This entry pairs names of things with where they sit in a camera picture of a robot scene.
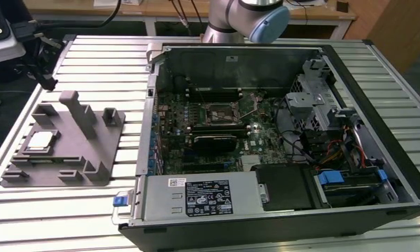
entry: barcode sticker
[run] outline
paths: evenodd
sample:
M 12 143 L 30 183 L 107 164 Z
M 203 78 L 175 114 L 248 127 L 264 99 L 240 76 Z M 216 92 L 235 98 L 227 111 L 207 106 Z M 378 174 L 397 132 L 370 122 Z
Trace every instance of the barcode sticker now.
M 170 178 L 168 179 L 168 187 L 184 187 L 187 179 L 186 178 Z

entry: connector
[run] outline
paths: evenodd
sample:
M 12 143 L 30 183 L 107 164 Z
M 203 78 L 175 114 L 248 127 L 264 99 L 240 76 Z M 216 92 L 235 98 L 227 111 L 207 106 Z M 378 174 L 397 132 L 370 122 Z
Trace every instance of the connector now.
M 36 39 L 38 28 L 39 28 L 38 22 L 30 21 L 30 22 L 15 23 L 15 24 L 11 24 L 11 28 L 19 42 L 27 42 L 30 40 Z

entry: wooden table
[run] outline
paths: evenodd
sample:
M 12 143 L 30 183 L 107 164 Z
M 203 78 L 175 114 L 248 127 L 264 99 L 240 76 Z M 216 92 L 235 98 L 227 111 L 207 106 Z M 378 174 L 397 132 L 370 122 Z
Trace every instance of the wooden table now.
M 203 21 L 208 22 L 211 0 L 195 0 Z M 39 20 L 103 20 L 112 9 L 94 8 L 94 0 L 24 0 L 27 7 Z M 190 22 L 199 22 L 190 0 L 182 0 Z M 336 11 L 336 0 L 328 0 L 326 6 L 294 9 L 292 25 L 335 26 L 331 39 L 343 39 L 351 22 L 356 19 L 354 12 Z M 156 36 L 156 22 L 178 22 L 179 17 L 170 0 L 144 0 L 142 5 L 123 5 L 116 21 L 143 21 L 148 36 Z

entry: motherboard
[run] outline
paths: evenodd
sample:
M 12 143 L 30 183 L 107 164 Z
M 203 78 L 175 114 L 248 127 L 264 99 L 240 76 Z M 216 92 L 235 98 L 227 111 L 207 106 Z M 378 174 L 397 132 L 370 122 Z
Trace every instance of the motherboard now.
M 240 172 L 287 163 L 274 121 L 279 101 L 259 90 L 159 94 L 164 174 Z

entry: aluminum extrusion table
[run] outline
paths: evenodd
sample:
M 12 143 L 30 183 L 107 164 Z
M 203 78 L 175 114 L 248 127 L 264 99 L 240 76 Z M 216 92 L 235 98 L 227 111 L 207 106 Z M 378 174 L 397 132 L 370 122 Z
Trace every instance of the aluminum extrusion table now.
M 135 185 L 139 134 L 146 99 L 148 43 L 196 43 L 198 38 L 78 36 L 58 65 L 56 91 L 38 86 L 0 149 L 0 176 L 35 122 L 36 105 L 58 102 L 63 90 L 78 90 L 94 110 L 127 113 L 112 172 L 104 187 L 4 188 L 0 186 L 0 252 L 139 251 L 112 221 L 114 196 Z M 375 46 L 359 40 L 283 39 L 276 43 L 331 44 L 366 95 L 420 170 L 420 97 Z M 130 215 L 122 209 L 120 217 Z M 363 235 L 256 244 L 206 251 L 420 251 L 420 217 L 390 223 Z

